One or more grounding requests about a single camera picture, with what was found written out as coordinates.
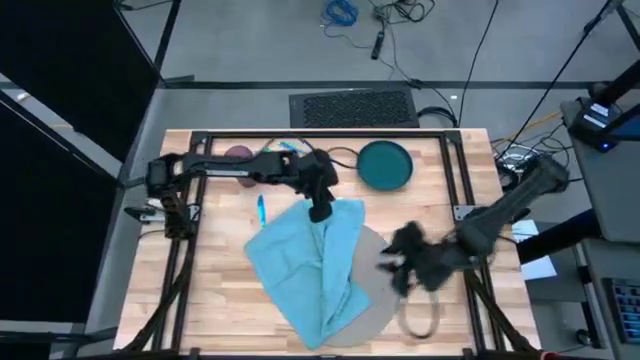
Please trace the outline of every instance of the red object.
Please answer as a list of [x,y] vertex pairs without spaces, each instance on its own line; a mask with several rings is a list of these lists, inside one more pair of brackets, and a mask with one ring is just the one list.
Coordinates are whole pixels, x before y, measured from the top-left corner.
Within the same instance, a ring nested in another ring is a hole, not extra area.
[[[246,159],[253,157],[253,152],[251,151],[251,149],[249,149],[244,145],[233,146],[229,148],[229,150],[227,150],[227,152],[225,152],[224,154],[225,156],[235,156],[235,157],[241,157]],[[237,179],[240,185],[246,188],[253,187],[257,184],[252,179],[247,179],[247,178],[237,178]]]

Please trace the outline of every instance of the gray round mat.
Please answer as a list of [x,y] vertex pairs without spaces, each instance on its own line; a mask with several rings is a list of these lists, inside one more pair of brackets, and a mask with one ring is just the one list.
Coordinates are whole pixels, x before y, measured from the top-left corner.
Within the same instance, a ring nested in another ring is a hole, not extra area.
[[351,278],[369,295],[371,305],[330,337],[325,345],[352,347],[363,344],[378,335],[393,319],[400,297],[391,287],[391,274],[376,268],[380,251],[387,245],[377,232],[362,227],[353,255]]

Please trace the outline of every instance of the blue cable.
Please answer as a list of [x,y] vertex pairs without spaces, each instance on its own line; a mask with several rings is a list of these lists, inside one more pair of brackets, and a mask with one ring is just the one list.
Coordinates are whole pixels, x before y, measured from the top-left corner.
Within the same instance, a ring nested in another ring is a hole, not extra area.
[[330,0],[322,13],[322,18],[329,21],[325,26],[352,26],[358,20],[358,8],[349,0]]

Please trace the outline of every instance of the wooden tabletop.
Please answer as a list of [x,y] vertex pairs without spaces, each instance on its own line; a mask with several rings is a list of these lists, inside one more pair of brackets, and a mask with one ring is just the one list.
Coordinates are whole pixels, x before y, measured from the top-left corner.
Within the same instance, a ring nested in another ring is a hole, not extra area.
[[[366,131],[371,131],[371,138],[311,138],[309,141],[318,148],[348,146],[359,150],[376,139],[376,130]],[[479,205],[491,204],[502,192],[487,133],[484,129],[464,129],[460,132],[476,202]],[[161,153],[188,151],[190,136],[191,130],[167,131]],[[259,150],[269,137],[265,132],[264,139],[217,138],[213,142],[213,153],[223,154],[231,146],[239,144]],[[396,229],[410,220],[421,223],[430,240],[437,240],[453,227],[438,141],[418,138],[395,138],[393,141],[405,147],[414,162],[413,176],[403,189],[376,192],[367,188],[354,170],[337,167],[340,183],[332,187],[331,192],[336,197],[364,200],[365,224],[387,241]],[[279,149],[277,142],[275,144],[271,148]],[[453,149],[450,152],[455,160]],[[332,156],[344,163],[355,161],[348,152],[335,152]],[[458,196],[464,201],[457,165],[454,165],[454,171]],[[246,242],[260,230],[256,210],[258,195],[264,195],[267,219],[275,218],[301,197],[286,186],[258,185],[245,189],[235,179],[212,178],[207,181],[181,351],[187,353],[189,348],[199,347],[203,354],[310,353],[271,303],[243,252]],[[161,228],[162,225],[158,224],[146,226],[142,231]],[[162,233],[149,234],[140,240],[115,348],[121,348],[131,341],[158,305],[169,246],[170,241]],[[505,241],[497,242],[491,276],[500,307],[531,344],[539,347],[514,245]],[[404,335],[394,319],[366,344],[354,348],[325,346],[315,353],[460,355],[462,348],[474,348],[461,273],[449,279],[440,291],[439,299],[440,326],[437,334],[428,340],[417,341]],[[173,311],[168,316],[166,339],[171,334]],[[428,328],[430,305],[424,291],[412,292],[407,315],[416,331],[422,332]],[[487,345],[491,348],[488,321],[483,323]],[[165,340],[165,347],[168,344],[169,340]]]

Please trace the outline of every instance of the black curtain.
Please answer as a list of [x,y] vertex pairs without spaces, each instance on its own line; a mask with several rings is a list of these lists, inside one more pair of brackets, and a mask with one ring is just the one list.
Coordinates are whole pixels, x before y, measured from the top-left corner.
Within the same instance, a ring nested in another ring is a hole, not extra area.
[[0,0],[0,73],[124,162],[159,74],[109,0]]
[[84,323],[116,185],[0,102],[0,319]]

